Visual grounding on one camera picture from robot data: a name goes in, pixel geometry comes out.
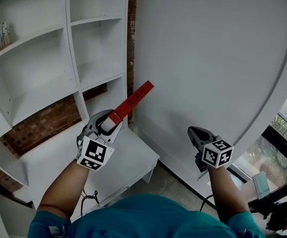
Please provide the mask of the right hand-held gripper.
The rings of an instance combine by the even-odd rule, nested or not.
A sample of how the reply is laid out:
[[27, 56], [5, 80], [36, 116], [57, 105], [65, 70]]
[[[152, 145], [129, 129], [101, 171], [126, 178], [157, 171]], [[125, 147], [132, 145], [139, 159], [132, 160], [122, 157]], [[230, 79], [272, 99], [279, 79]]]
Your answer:
[[191, 143], [198, 150], [195, 163], [200, 172], [205, 172], [208, 166], [217, 169], [230, 162], [234, 146], [220, 136], [196, 126], [188, 127], [187, 133]]

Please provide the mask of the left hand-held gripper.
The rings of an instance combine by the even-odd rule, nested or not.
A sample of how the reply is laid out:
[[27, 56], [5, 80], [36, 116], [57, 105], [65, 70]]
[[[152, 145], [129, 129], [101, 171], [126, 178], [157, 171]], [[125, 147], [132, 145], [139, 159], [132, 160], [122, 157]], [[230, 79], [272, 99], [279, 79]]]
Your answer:
[[102, 130], [102, 122], [112, 112], [112, 110], [103, 110], [94, 114], [82, 129], [81, 134], [77, 136], [77, 164], [94, 171], [98, 171], [106, 165], [115, 151], [114, 142], [123, 126], [121, 121], [109, 132]]

